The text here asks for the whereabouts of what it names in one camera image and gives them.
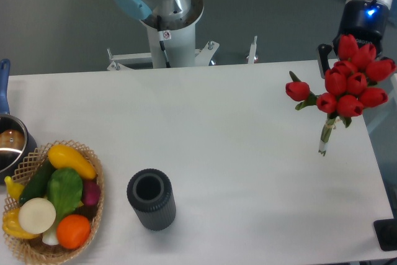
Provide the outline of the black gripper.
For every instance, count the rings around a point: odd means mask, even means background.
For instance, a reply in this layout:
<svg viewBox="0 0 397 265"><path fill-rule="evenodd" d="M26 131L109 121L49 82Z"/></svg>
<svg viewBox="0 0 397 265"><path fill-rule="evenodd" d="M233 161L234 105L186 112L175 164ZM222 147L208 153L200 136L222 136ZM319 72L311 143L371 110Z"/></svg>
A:
<svg viewBox="0 0 397 265"><path fill-rule="evenodd" d="M379 57L382 54L383 47L381 45L385 33L386 23L388 20L388 7L380 3L372 4L370 1L353 0L349 1L343 10L339 30L334 38L334 52L340 58L339 41L342 35L351 34L360 47L366 44L373 44ZM325 78L325 74L330 70L329 54L333 51L333 46L322 43L318 45L317 61L321 78ZM393 59L383 56L379 61Z"/></svg>

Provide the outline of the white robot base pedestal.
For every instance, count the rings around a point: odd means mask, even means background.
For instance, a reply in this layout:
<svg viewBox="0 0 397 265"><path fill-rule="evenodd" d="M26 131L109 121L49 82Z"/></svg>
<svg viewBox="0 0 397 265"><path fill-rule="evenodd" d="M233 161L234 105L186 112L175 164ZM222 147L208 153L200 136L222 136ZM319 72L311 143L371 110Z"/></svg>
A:
<svg viewBox="0 0 397 265"><path fill-rule="evenodd" d="M192 66L215 66L214 56L220 44L209 40L202 48L196 47L196 24L199 18L182 29L159 31L146 26L150 52L113 55L109 57L108 71L121 71L150 64L158 68L183 68Z"/></svg>

